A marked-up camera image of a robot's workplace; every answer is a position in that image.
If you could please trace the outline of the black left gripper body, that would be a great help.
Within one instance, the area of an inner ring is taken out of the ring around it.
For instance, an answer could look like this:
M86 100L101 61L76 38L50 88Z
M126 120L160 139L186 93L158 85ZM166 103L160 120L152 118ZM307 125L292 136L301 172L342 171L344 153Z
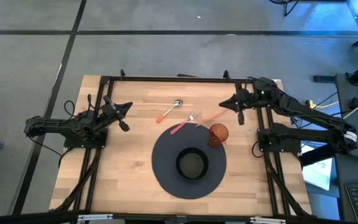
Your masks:
M113 103L108 95L103 96L105 104L102 106L102 113L98 118L98 129L105 128L115 121L119 122L119 127L124 131L128 132L130 127L124 122L124 118L120 111L116 109L116 104Z

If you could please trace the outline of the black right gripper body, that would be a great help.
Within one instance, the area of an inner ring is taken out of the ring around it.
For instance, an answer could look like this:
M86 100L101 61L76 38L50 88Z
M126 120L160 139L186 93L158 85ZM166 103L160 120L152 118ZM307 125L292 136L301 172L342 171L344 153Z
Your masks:
M255 108L258 105L258 97L258 94L250 93L243 88L236 90L235 109L239 125L244 125L245 123L243 111L245 109Z

